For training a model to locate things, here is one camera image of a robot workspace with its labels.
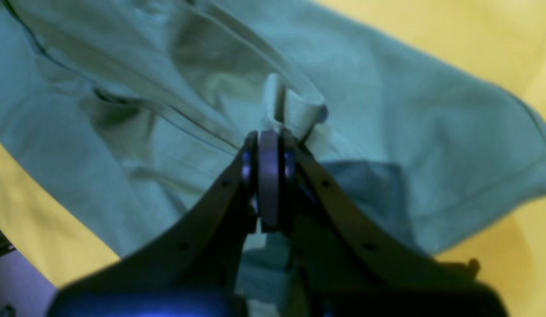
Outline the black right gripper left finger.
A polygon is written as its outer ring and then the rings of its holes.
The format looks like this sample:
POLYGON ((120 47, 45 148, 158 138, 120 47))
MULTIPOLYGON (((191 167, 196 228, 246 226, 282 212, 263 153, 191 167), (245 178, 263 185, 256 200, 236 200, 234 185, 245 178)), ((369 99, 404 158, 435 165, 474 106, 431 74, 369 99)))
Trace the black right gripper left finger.
POLYGON ((269 132, 250 133, 195 207, 133 255, 60 295, 232 292, 243 243, 269 230, 269 132))

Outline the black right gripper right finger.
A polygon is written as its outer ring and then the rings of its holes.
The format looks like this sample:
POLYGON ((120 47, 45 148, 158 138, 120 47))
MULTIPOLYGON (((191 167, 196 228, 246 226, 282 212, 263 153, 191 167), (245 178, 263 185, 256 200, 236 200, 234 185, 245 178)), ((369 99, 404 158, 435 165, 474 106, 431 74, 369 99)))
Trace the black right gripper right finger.
POLYGON ((269 131, 269 231, 305 257, 314 295, 482 295, 487 288, 399 243, 365 217, 292 134, 269 131))

